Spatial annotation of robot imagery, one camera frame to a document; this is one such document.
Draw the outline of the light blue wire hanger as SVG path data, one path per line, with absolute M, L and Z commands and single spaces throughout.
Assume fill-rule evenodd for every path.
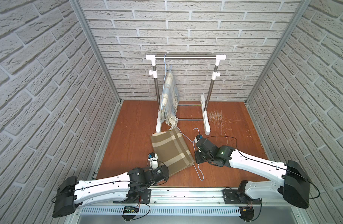
M 196 148 L 195 148 L 195 143 L 196 143 L 195 140 L 196 140 L 196 138 L 195 138 L 194 140 L 191 140 L 191 139 L 188 138 L 184 133 L 181 132 L 181 134 L 182 134 L 184 137 L 186 137 L 186 138 L 192 143 L 193 149 L 194 149 L 194 153 L 196 153 L 196 152 L 197 152 L 197 150 L 196 150 Z M 194 159 L 195 159 L 195 165 L 194 165 L 195 171 L 196 171 L 196 173 L 197 173 L 197 175 L 198 175 L 199 180 L 203 182 L 203 181 L 205 180 L 205 177 L 204 177 L 204 174 L 203 174 L 202 170 L 201 170 L 200 167 L 199 167 L 199 164 L 197 163 L 196 154 L 194 154 Z
M 165 91 L 167 88 L 171 88 L 171 92 L 176 91 L 176 85 L 175 85 L 175 80 L 174 77 L 169 78 L 169 75 L 171 73 L 171 69 L 168 69 L 166 65 L 166 54 L 164 55 L 164 64 L 165 64 L 165 77 L 163 81 L 163 90 L 162 90 L 162 98 L 165 97 Z

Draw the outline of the brown beige plaid scarf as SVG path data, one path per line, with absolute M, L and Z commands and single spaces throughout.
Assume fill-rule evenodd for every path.
M 170 176 L 195 164 L 191 151 L 178 128 L 153 134 L 151 142 L 154 153 L 158 155 L 158 161 L 168 167 Z

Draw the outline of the blue cream plaid scarf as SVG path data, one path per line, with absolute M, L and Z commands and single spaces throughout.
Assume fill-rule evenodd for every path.
M 172 71 L 169 75 L 169 78 L 171 77 L 174 77 Z M 179 95 L 177 87 L 175 92 L 171 92 L 170 87 L 167 88 L 165 91 L 165 97 L 161 98 L 160 102 L 160 121 L 164 121 L 167 125 L 169 125 L 170 130 L 176 128 L 178 124 L 178 118 L 176 116 L 178 110 L 178 103 Z

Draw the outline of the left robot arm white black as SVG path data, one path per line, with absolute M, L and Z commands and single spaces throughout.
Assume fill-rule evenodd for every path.
M 52 199 L 54 210 L 52 217 L 64 217 L 73 214 L 78 207 L 94 203 L 141 203 L 146 202 L 149 188 L 170 176 L 166 165 L 157 168 L 134 168 L 123 174 L 98 180 L 77 180 L 76 176 L 68 177 L 57 188 Z

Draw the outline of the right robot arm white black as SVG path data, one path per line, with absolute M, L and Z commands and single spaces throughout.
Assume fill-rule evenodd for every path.
M 282 198 L 295 207 L 309 208 L 312 182 L 296 161 L 270 161 L 248 155 L 233 147 L 218 147 L 202 135 L 197 135 L 194 141 L 197 147 L 197 164 L 207 162 L 217 167 L 241 169 L 267 179 L 263 182 L 242 181 L 236 192 L 236 198 L 241 203 L 263 198 Z

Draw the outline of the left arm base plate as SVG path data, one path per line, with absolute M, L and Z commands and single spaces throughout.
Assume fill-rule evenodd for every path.
M 124 200 L 114 200 L 113 203 L 150 203 L 151 198 L 151 189 L 144 189 L 141 191 L 129 190 L 126 194 L 126 198 Z

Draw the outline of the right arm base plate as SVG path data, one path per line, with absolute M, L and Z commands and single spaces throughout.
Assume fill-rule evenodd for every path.
M 225 188 L 222 193 L 225 204 L 261 204 L 261 199 L 252 199 L 244 192 L 238 192 L 237 189 Z

